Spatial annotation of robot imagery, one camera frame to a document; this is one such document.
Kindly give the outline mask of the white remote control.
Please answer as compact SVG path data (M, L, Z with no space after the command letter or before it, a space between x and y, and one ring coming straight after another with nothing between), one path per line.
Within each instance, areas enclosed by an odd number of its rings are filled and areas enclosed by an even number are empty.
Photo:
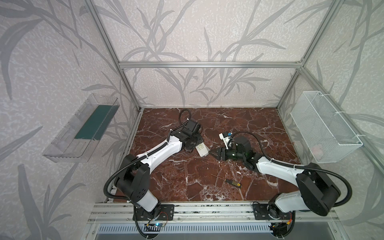
M200 157L206 157L210 151L210 149L205 145L204 142L198 144L197 146L195 146L195 148L198 151Z

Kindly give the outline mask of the black yellow screwdriver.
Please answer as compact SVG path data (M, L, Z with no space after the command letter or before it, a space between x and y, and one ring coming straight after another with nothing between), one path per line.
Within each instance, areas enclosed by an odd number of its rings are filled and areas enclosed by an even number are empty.
M234 186L234 187L239 188L239 189L242 188L242 184L237 182L237 181L235 181L235 180L224 179L224 178L221 178L221 177L213 175L213 174L212 174L212 176L214 176L214 177L216 177L218 179L223 180L224 182L226 182L227 184L229 184L231 186Z

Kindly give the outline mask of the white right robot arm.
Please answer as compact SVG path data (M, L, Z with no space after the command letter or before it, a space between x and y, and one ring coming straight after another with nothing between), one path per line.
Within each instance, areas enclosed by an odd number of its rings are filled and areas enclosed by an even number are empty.
M250 171L270 175L284 180L298 188L295 192L275 195L263 210L273 219L294 211L310 211L326 216L329 211L343 202L338 199L341 191L332 181L331 174L319 165L291 165L269 159L265 154L254 152L245 137L223 137L225 146L209 151L218 161L240 161Z

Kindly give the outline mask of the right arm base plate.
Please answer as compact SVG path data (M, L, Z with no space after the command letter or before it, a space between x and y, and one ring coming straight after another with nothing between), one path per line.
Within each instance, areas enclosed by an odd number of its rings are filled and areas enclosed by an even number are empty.
M264 220L264 221L282 221L288 222L292 219L295 211L283 213L279 210L274 204L269 203L252 203L253 214L255 220Z

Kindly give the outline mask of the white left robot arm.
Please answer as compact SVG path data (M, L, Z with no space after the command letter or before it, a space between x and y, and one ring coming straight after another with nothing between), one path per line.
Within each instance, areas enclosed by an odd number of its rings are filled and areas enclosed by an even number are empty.
M123 167L112 180L114 187L123 193L117 198L126 199L150 215L157 215L161 204L149 190L151 173L174 154L182 150L191 152L203 143L200 129L201 124L187 120L149 151L137 156L127 155Z

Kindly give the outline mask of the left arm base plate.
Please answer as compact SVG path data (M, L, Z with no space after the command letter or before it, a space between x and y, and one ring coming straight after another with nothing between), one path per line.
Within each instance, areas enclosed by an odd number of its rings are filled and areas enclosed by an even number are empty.
M172 204L158 204L155 208L148 212L144 208L134 208L134 221L146 221L146 220L160 220L160 221L172 221L175 213L175 205Z

